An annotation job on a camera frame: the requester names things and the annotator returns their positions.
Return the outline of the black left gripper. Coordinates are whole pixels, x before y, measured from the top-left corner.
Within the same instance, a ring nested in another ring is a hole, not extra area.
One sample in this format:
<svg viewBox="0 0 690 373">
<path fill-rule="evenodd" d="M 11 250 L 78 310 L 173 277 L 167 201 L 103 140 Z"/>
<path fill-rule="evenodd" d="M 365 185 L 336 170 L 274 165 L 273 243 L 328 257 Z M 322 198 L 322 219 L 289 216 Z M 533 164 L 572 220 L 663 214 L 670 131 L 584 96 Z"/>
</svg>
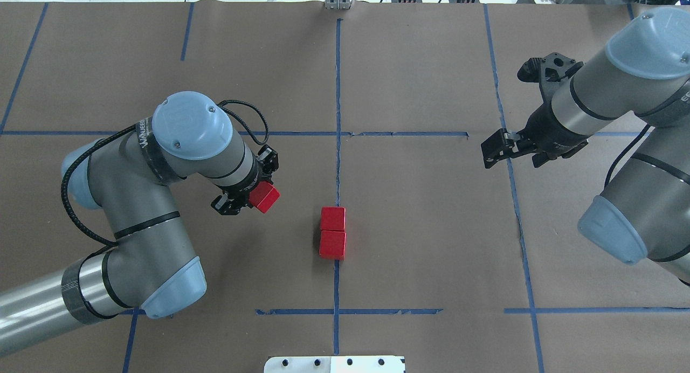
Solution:
<svg viewBox="0 0 690 373">
<path fill-rule="evenodd" d="M 243 208 L 253 208 L 249 194 L 261 181 L 273 184 L 272 175 L 279 168 L 278 152 L 269 145 L 259 149 L 257 156 L 244 152 L 240 165 L 230 174 L 215 181 L 222 194 L 210 206 L 222 216 L 236 216 Z"/>
</svg>

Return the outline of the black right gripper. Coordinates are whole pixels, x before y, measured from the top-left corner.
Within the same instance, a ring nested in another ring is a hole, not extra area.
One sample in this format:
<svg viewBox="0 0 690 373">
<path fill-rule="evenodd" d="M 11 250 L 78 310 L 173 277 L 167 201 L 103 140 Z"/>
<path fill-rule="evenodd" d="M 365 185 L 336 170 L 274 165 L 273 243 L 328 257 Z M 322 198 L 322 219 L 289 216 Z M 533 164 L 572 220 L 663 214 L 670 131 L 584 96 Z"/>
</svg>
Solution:
<svg viewBox="0 0 690 373">
<path fill-rule="evenodd" d="M 517 146 L 522 152 L 533 154 L 535 168 L 559 157 L 570 158 L 587 146 L 588 135 L 566 126 L 571 114 L 578 116 L 583 113 L 571 92 L 571 78 L 583 65 L 583 62 L 559 53 L 529 58 L 522 64 L 516 74 L 518 80 L 537 83 L 543 103 L 528 118 L 519 134 L 499 128 L 481 143 L 485 169 L 501 160 L 517 157 Z"/>
</svg>

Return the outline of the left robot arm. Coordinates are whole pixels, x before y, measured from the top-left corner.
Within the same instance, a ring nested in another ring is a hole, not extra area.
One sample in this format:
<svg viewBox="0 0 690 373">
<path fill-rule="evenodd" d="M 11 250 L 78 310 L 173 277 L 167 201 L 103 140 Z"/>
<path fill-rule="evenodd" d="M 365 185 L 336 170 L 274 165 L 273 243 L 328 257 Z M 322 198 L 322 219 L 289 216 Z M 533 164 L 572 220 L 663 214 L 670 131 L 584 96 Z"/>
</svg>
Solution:
<svg viewBox="0 0 690 373">
<path fill-rule="evenodd" d="M 68 154 L 61 201 L 103 248 L 63 270 L 2 293 L 2 356 L 140 308 L 173 315 L 204 296 L 204 270 L 170 187 L 199 174 L 221 190 L 210 206 L 234 216 L 279 198 L 278 152 L 255 154 L 234 129 L 231 100 L 182 91 L 152 116 Z"/>
</svg>

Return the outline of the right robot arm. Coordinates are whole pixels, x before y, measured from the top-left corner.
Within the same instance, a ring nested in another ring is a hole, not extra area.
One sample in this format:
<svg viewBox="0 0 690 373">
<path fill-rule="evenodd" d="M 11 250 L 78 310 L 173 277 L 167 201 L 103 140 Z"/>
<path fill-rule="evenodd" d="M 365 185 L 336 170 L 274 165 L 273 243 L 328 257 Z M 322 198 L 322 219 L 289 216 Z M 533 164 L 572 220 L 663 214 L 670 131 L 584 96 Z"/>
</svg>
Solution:
<svg viewBox="0 0 690 373">
<path fill-rule="evenodd" d="M 689 282 L 689 14 L 648 9 L 587 62 L 551 53 L 530 58 L 517 78 L 537 83 L 541 105 L 518 132 L 481 143 L 485 168 L 532 157 L 535 168 L 584 149 L 623 115 L 645 123 L 614 159 L 577 230 L 626 265 L 653 261 Z"/>
</svg>

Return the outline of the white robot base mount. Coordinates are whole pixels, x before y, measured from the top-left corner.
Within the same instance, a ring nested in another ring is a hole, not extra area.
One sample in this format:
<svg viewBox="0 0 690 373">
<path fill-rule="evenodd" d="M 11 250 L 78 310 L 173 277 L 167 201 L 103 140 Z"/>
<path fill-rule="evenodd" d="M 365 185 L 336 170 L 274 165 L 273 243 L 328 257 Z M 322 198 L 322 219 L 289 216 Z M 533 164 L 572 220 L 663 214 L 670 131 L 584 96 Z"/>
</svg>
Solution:
<svg viewBox="0 0 690 373">
<path fill-rule="evenodd" d="M 276 356 L 264 372 L 406 372 L 404 356 Z"/>
</svg>

